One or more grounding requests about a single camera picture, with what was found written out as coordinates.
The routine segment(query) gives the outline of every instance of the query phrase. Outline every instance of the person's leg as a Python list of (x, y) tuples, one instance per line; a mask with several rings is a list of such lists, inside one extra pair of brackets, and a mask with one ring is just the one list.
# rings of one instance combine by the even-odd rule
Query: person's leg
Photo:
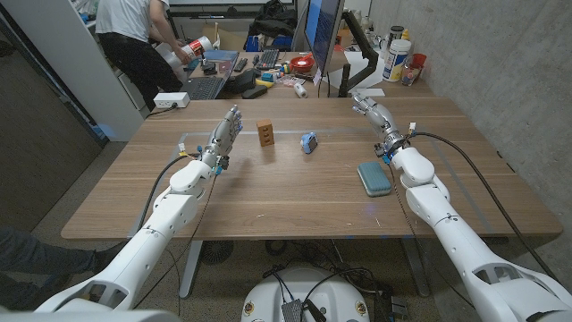
[[(156, 50), (148, 43), (115, 33), (100, 34), (99, 40), (107, 58), (135, 84), (143, 96), (145, 104), (152, 111), (155, 108), (153, 98), (159, 93), (159, 88), (153, 77), (149, 77), (147, 69), (153, 68), (153, 66), (148, 63), (148, 59), (144, 56), (147, 47), (155, 52)], [(166, 64), (163, 57), (160, 55), (159, 57)]]
[(16, 282), (0, 274), (0, 305), (9, 310), (28, 309), (38, 290), (33, 283)]
[(182, 82), (177, 79), (171, 66), (149, 44), (143, 48), (141, 63), (147, 79), (167, 93), (178, 92)]
[(93, 250), (69, 250), (45, 244), (29, 233), (0, 227), (0, 271), (63, 275), (93, 270)]

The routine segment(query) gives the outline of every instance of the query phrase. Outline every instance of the wooden table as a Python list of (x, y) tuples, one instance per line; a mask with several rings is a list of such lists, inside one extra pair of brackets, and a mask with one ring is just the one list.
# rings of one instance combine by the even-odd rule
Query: wooden table
[[(247, 66), (242, 70), (242, 72), (246, 71), (248, 68), (252, 68), (252, 60), (255, 55), (261, 55), (262, 53), (254, 53), (254, 52), (240, 52), (240, 58), (247, 58)], [(285, 62), (291, 60), (294, 57), (300, 56), (298, 52), (286, 52), (280, 53), (279, 58), (280, 62)], [(332, 59), (330, 61), (330, 71), (339, 70), (348, 60), (343, 52), (333, 52)], [(242, 72), (232, 72), (232, 76), (236, 76), (241, 74)], [(314, 75), (315, 74), (315, 66), (312, 68), (312, 72), (308, 74)], [(195, 69), (195, 71), (190, 75), (191, 78), (194, 77), (204, 77), (205, 75), (200, 70), (200, 68)], [(320, 97), (327, 97), (328, 94), (328, 86), (330, 86), (326, 81), (322, 82), (320, 86)], [(304, 83), (304, 88), (308, 92), (308, 97), (310, 98), (317, 98), (318, 97), (318, 87), (314, 86), (314, 83), (310, 80), (307, 80)], [(434, 97), (433, 92), (427, 86), (427, 84), (423, 80), (418, 80), (414, 85), (411, 87), (401, 85), (401, 82), (388, 82), (382, 81), (380, 83), (375, 84), (373, 89), (383, 89), (385, 92), (386, 97)], [(334, 86), (330, 86), (330, 93), (331, 97), (338, 96), (338, 89)], [(226, 92), (221, 92), (219, 95), (220, 99), (241, 99), (240, 94), (230, 94)], [(276, 84), (268, 89), (268, 92), (257, 99), (273, 99), (273, 98), (298, 98), (296, 93), (294, 92), (293, 88), (289, 88), (282, 84)]]
[[(452, 101), (386, 97), (378, 102), (390, 109), (401, 129), (416, 122), (419, 131), (441, 135), (461, 146), (522, 233), (561, 232), (555, 216)], [(238, 104), (244, 115), (244, 132), (230, 154), (229, 170), (216, 181), (196, 239), (380, 238), (411, 234), (395, 193), (372, 199), (364, 192), (357, 167), (376, 160), (373, 145), (379, 140), (366, 119), (352, 112), (351, 99), (285, 98), (195, 101), (187, 108), (145, 121), (64, 227), (62, 236), (75, 240), (124, 238), (156, 176), (173, 158), (177, 143), (183, 141), (189, 149), (205, 145), (207, 134), (232, 104)], [(273, 122), (276, 143), (261, 148), (256, 121), (265, 118)], [(305, 155), (299, 145), (300, 136), (308, 131), (316, 131), (319, 139), (311, 155)], [(479, 234), (513, 234), (473, 170), (456, 151), (424, 137), (412, 139), (412, 144), (434, 163), (436, 173), (450, 190), (452, 205)], [(167, 177), (182, 166), (174, 166)], [(389, 169), (383, 169), (390, 176)], [(158, 191), (167, 183), (163, 180)], [(433, 235), (423, 221), (408, 213), (414, 218), (418, 235)], [(176, 237), (188, 238), (194, 229), (194, 223), (188, 225)]]

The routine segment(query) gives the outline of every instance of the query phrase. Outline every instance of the white cabinet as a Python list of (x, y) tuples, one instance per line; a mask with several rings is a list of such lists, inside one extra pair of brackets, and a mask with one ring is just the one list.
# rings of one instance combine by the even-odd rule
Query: white cabinet
[(117, 76), (119, 82), (122, 84), (123, 89), (125, 89), (127, 92), (127, 95), (129, 95), (129, 98), (131, 99), (131, 102), (133, 102), (135, 108), (140, 111), (143, 107), (147, 107), (141, 92), (139, 92), (139, 89), (135, 86), (135, 84), (133, 84), (129, 77), (127, 77), (127, 75), (120, 70), (117, 70), (115, 75)]
[(130, 140), (147, 109), (136, 108), (139, 98), (124, 89), (70, 0), (2, 4), (109, 140)]

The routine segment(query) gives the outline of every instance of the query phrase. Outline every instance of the power strip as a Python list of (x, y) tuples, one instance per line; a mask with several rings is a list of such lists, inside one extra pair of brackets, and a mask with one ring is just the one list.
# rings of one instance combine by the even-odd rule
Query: power strip
[(188, 93), (159, 93), (153, 100), (157, 108), (169, 108), (173, 103), (177, 107), (187, 107), (190, 98)]

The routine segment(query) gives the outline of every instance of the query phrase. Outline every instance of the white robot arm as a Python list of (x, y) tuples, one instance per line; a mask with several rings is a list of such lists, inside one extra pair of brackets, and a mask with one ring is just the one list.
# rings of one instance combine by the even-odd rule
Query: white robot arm
[[(226, 169), (228, 153), (242, 125), (234, 106), (212, 131), (198, 160), (171, 177), (170, 186), (153, 206), (153, 214), (117, 257), (101, 273), (59, 292), (36, 312), (88, 312), (132, 309), (141, 286), (171, 238), (197, 213), (203, 185), (218, 166)], [(105, 288), (97, 302), (85, 300), (93, 290)]]
[(391, 113), (370, 97), (354, 94), (354, 111), (364, 114), (383, 143), (375, 146), (395, 169), (403, 169), (409, 207), (430, 225), (452, 260), (483, 321), (568, 321), (572, 295), (552, 278), (494, 254), (450, 204), (449, 191), (434, 167), (408, 145)]

